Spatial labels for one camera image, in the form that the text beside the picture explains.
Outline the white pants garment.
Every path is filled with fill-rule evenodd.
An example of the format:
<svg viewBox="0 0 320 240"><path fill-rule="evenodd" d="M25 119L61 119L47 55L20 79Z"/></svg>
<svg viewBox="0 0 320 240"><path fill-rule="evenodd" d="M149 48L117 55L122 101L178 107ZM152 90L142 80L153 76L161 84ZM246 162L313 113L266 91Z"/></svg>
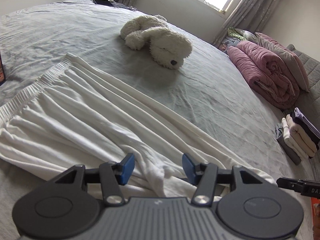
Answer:
<svg viewBox="0 0 320 240"><path fill-rule="evenodd" d="M125 197L191 197L182 155L230 169L243 159L163 104L67 54L1 107L1 158L44 180L128 153Z"/></svg>

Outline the patterned clothes pile by curtain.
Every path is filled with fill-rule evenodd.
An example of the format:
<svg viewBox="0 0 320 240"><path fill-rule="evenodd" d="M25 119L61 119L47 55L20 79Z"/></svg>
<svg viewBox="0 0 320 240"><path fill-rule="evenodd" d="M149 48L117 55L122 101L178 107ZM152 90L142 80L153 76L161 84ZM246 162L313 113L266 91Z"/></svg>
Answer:
<svg viewBox="0 0 320 240"><path fill-rule="evenodd" d="M230 46L236 47L238 43L241 41L250 41L257 44L258 38L249 31L242 30L239 28L229 27L227 30L227 35L218 46L218 49L226 53L228 47Z"/></svg>

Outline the orange red booklet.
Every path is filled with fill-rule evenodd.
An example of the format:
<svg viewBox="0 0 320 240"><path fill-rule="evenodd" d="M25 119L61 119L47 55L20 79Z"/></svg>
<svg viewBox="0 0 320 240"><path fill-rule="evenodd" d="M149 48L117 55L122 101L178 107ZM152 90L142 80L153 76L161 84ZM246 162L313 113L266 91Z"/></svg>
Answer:
<svg viewBox="0 0 320 240"><path fill-rule="evenodd" d="M311 209L313 215L313 239L320 240L320 201L317 198L311 198Z"/></svg>

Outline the white folded garment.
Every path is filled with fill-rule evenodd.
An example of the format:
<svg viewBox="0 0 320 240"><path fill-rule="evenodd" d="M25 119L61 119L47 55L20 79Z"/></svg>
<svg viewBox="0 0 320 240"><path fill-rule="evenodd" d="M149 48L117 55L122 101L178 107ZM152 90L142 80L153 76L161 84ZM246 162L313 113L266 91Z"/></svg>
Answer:
<svg viewBox="0 0 320 240"><path fill-rule="evenodd" d="M287 123L286 118L281 119L281 124L283 126L285 142L295 150L295 152L300 156L301 159L308 159L308 152L310 148L308 148L303 138L298 133L294 135L291 134L291 129Z"/></svg>

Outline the dark grey folded sweater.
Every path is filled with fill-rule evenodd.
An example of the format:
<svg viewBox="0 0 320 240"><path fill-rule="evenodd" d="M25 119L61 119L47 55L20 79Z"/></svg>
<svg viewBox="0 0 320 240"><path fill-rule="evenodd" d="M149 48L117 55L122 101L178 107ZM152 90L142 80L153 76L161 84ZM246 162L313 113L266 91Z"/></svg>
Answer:
<svg viewBox="0 0 320 240"><path fill-rule="evenodd" d="M286 155L293 161L295 165L299 165L302 160L300 156L295 152L295 150L285 142L283 126L281 123L276 124L274 132L275 132L276 141L279 143L281 148L285 151Z"/></svg>

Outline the lavender folded garment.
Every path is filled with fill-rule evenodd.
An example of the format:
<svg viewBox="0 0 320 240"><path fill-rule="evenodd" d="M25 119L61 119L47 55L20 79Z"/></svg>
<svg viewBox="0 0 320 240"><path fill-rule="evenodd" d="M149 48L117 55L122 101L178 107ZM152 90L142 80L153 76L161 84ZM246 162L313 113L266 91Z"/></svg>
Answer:
<svg viewBox="0 0 320 240"><path fill-rule="evenodd" d="M319 130L307 119L307 117L300 111L298 107L294 110L295 117L302 121L310 129L310 131L319 138Z"/></svg>

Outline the grey bed sheet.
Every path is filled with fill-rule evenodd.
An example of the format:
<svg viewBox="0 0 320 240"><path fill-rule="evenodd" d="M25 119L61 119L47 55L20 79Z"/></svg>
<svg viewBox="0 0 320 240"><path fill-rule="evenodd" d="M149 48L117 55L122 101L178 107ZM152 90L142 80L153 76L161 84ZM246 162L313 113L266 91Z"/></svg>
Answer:
<svg viewBox="0 0 320 240"><path fill-rule="evenodd" d="M274 137L282 111L250 89L228 56L189 35L191 55L179 70L133 51L120 38L137 11L71 0L22 9L1 17L6 82L1 107L67 54L114 76L163 104L243 159L267 179L315 180L317 160L294 165ZM14 203L46 180L1 158L1 239L16 239Z"/></svg>

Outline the pink folded quilt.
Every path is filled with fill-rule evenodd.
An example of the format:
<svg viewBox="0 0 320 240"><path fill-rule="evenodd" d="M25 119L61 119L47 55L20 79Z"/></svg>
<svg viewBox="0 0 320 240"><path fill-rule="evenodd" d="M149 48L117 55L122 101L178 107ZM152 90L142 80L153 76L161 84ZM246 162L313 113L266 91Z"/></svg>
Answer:
<svg viewBox="0 0 320 240"><path fill-rule="evenodd" d="M227 54L249 87L269 103L285 110L297 101L298 83L274 52L251 41L241 41L228 47Z"/></svg>

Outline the grey quilted headboard cover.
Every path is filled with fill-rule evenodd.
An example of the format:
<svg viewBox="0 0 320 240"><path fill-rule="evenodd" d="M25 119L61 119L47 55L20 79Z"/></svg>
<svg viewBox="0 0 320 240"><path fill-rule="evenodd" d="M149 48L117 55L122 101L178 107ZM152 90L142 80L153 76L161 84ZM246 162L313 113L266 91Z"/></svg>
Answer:
<svg viewBox="0 0 320 240"><path fill-rule="evenodd" d="M298 51L293 44L289 44L287 48L294 52L301 60L309 79L310 92L319 97L319 61L311 58L306 53Z"/></svg>

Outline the white plush dog toy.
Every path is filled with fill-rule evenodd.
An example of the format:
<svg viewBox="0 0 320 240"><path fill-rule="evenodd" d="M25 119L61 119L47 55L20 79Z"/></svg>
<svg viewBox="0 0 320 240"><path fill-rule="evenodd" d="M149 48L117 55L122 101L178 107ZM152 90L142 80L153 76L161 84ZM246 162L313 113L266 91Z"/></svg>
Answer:
<svg viewBox="0 0 320 240"><path fill-rule="evenodd" d="M153 60L169 69L182 67L193 50L191 41L171 30L161 15L142 15L129 20L120 30L120 36L132 50L149 46Z"/></svg>

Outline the smartphone on stand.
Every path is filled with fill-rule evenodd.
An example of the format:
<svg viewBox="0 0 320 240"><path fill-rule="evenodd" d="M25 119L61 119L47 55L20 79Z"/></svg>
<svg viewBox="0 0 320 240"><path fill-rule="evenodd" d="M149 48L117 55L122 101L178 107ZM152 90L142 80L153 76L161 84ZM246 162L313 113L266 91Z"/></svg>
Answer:
<svg viewBox="0 0 320 240"><path fill-rule="evenodd" d="M6 78L5 78L3 63L2 63L2 59L0 57L0 85L5 83L5 81L6 81Z"/></svg>

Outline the grey pink-edged pillow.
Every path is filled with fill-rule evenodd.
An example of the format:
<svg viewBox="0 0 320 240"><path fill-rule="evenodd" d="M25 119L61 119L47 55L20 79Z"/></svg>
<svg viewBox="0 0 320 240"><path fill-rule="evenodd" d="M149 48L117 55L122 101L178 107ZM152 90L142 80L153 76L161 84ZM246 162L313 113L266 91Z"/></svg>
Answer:
<svg viewBox="0 0 320 240"><path fill-rule="evenodd" d="M310 92L308 75L299 57L273 38L263 33L255 34L259 45L278 55L288 67L299 87L306 92Z"/></svg>

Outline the grey window curtain right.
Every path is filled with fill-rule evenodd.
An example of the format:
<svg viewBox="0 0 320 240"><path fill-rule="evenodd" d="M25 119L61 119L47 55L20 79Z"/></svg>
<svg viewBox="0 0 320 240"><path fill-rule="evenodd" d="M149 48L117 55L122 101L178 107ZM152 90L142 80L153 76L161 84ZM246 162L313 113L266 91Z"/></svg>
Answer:
<svg viewBox="0 0 320 240"><path fill-rule="evenodd" d="M262 31L279 2L280 0L241 0L214 37L212 45L218 47L227 36L230 27L252 33Z"/></svg>

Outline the black tablet on bed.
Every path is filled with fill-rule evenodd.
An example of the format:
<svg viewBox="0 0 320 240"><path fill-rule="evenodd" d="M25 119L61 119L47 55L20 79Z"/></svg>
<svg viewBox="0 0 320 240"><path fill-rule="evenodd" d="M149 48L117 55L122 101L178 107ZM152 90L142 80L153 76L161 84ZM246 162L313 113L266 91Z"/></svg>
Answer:
<svg viewBox="0 0 320 240"><path fill-rule="evenodd" d="M92 0L95 4L98 5L104 5L104 6L108 6L108 7L114 7L113 2L111 2L110 0Z"/></svg>

